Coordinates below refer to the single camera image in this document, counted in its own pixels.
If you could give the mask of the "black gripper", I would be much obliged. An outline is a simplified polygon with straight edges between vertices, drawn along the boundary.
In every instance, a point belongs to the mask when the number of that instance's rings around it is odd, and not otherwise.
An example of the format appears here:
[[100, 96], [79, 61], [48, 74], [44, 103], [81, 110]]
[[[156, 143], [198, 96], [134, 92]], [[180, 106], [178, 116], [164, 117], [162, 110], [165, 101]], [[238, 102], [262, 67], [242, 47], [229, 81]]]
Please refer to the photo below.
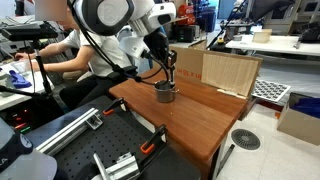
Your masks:
[[[166, 31], [160, 27], [153, 31], [151, 34], [144, 37], [145, 44], [149, 47], [150, 52], [158, 59], [163, 60], [167, 54], [169, 39], [167, 38]], [[165, 64], [162, 65], [165, 74], [165, 82], [169, 81], [168, 68]], [[170, 83], [175, 84], [174, 81], [175, 65], [170, 67]]]

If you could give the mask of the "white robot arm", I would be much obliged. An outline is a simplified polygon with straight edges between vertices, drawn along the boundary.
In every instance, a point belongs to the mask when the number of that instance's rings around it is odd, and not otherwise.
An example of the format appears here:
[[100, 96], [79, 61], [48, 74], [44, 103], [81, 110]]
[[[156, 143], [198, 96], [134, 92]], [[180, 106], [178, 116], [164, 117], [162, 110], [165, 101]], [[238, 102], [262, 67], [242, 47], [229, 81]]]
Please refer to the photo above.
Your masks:
[[154, 0], [67, 0], [67, 7], [89, 44], [114, 72], [136, 82], [149, 84], [146, 77], [131, 75], [115, 64], [91, 36], [91, 33], [101, 36], [116, 35], [124, 26], [129, 25], [135, 35], [123, 38], [119, 48], [135, 58], [153, 59], [165, 72], [165, 82], [170, 80], [167, 67], [150, 52], [144, 37], [176, 18], [176, 7], [172, 2], [156, 4]]

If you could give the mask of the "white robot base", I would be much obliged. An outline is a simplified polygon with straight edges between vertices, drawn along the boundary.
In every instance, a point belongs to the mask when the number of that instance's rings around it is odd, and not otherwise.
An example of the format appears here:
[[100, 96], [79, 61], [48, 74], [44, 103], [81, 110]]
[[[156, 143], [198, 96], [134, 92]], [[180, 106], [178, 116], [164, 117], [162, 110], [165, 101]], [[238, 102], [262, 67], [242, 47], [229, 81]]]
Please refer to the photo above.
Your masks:
[[53, 180], [56, 160], [0, 119], [0, 180]]

